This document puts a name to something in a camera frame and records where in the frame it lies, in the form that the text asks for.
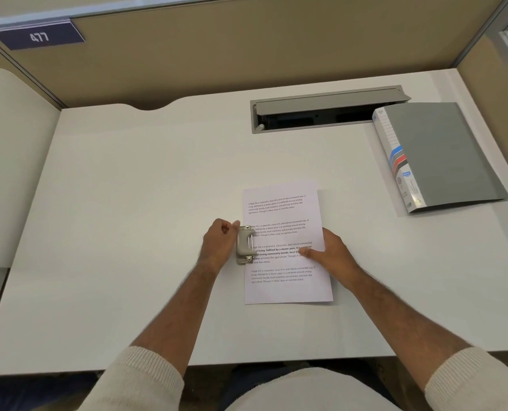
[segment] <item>sleeve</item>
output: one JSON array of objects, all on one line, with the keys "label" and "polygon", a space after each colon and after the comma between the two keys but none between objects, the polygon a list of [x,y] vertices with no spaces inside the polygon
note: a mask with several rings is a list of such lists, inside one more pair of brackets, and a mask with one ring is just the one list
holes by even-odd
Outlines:
[{"label": "sleeve", "polygon": [[79,411],[177,411],[184,382],[160,355],[130,346],[107,368]]},{"label": "sleeve", "polygon": [[435,411],[508,411],[508,368],[479,347],[464,349],[431,376],[425,397]]}]

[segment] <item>paper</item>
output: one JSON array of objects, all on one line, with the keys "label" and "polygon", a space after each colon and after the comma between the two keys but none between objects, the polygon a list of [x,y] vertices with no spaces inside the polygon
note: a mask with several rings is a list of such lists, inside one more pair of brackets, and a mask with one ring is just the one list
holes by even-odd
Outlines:
[{"label": "paper", "polygon": [[317,186],[314,181],[246,189],[244,225],[254,228],[258,255],[246,264],[244,302],[332,301],[328,273],[298,254],[301,247],[324,251]]}]

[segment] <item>cream sweater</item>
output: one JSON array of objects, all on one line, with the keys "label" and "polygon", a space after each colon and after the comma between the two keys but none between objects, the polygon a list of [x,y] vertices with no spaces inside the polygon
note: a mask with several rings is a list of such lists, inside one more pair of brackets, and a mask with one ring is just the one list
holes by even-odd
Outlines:
[{"label": "cream sweater", "polygon": [[[184,383],[161,356],[128,347],[79,411],[178,410]],[[434,373],[425,397],[435,411],[508,411],[508,368],[478,347],[456,353]],[[229,411],[392,411],[394,405],[351,376],[307,368],[260,385]]]}]

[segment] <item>person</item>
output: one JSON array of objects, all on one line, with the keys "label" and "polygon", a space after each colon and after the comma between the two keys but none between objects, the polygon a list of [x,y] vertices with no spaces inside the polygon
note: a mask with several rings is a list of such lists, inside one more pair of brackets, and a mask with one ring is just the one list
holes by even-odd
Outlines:
[{"label": "person", "polygon": [[[177,410],[212,286],[231,256],[240,223],[216,219],[198,260],[164,309],[101,376],[80,411]],[[424,390],[435,411],[508,410],[508,368],[408,304],[356,263],[324,229],[324,252],[301,248],[350,290]],[[359,380],[322,368],[289,372],[239,396],[230,411],[325,409],[391,411],[392,402]]]}]

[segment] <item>red stripe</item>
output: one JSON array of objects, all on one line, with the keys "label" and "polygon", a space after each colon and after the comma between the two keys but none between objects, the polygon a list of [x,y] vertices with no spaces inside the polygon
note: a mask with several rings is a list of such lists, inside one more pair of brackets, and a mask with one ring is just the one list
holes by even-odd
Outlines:
[{"label": "red stripe", "polygon": [[399,158],[395,160],[395,164],[393,165],[393,172],[396,175],[396,167],[399,165],[399,163],[402,163],[404,160],[406,160],[406,155],[403,154]]}]

